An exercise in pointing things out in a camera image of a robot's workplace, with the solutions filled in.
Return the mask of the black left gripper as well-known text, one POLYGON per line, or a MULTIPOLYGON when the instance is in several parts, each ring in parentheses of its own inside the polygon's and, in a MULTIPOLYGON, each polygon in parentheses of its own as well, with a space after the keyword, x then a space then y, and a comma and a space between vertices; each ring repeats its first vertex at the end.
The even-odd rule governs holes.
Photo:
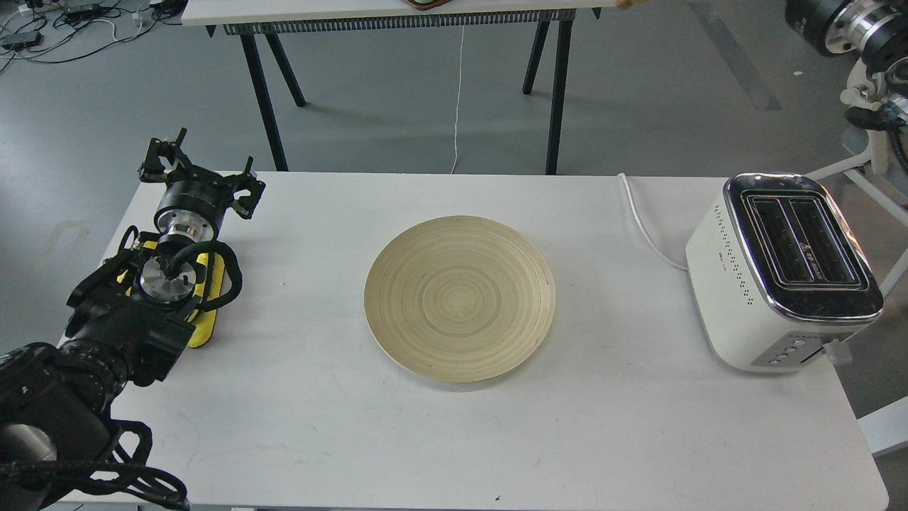
POLYGON ((187 129, 173 140, 150 139, 145 159, 137 168, 142 183, 166 183, 165 194, 155 215, 162 235, 218 237, 226 212, 250 219, 258 207, 265 183, 253 172, 254 158, 247 158, 243 171, 223 175, 200 167, 187 171, 182 142, 187 129))

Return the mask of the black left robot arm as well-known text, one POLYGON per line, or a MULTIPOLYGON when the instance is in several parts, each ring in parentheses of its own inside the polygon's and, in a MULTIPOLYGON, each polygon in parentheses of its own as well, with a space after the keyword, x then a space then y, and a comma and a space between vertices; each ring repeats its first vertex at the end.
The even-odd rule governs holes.
POLYGON ((129 227, 74 288, 59 345, 2 356, 4 510, 43 509, 74 491, 190 508, 186 485, 148 465, 150 427, 114 418, 111 404, 129 384, 165 380, 186 347, 210 339, 217 311, 243 287, 236 253, 218 240, 223 218, 252 217, 265 185, 252 160, 231 175, 192 164, 185 133, 150 139, 138 168, 143 183, 165 185, 155 230, 129 227))

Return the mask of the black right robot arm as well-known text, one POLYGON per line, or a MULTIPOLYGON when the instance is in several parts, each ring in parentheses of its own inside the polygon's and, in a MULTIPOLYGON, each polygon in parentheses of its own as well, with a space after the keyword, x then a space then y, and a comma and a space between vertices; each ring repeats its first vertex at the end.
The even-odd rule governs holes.
POLYGON ((881 133, 905 170, 906 2, 787 1, 785 22, 820 55, 858 55, 840 94, 844 116, 856 128, 881 133))

